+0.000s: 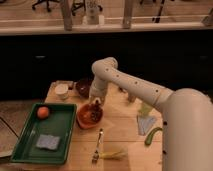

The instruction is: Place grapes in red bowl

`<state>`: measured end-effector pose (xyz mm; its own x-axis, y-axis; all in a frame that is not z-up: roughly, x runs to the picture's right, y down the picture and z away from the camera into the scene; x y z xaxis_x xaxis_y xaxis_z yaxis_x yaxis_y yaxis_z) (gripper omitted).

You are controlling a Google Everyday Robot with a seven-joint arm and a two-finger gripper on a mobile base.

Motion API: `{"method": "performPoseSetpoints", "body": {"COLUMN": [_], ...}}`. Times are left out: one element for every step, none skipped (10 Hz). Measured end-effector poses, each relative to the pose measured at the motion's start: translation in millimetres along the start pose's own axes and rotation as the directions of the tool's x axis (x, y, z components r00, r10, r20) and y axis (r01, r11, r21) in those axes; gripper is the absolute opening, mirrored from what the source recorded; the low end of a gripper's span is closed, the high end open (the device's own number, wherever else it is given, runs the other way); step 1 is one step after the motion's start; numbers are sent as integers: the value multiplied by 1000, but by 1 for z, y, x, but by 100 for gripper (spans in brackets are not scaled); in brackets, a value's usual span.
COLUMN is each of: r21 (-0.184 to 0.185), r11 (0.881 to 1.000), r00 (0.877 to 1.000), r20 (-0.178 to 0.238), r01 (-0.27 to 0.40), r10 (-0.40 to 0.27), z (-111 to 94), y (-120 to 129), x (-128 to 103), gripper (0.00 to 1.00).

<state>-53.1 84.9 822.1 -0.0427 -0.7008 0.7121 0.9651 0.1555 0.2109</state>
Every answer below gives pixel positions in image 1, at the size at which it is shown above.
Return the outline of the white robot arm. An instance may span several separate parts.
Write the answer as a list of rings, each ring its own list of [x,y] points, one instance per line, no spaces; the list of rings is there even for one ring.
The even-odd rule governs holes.
[[[162,114],[162,171],[213,171],[213,102],[207,95],[123,73],[113,57],[95,61],[92,72],[91,99],[104,100],[112,82]]]

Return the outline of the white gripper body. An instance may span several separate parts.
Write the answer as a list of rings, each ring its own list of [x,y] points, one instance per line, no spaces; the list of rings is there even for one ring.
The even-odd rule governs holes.
[[[89,90],[89,102],[92,103],[95,100],[99,100],[100,105],[105,103],[105,97],[107,94],[107,83],[103,81],[94,80]]]

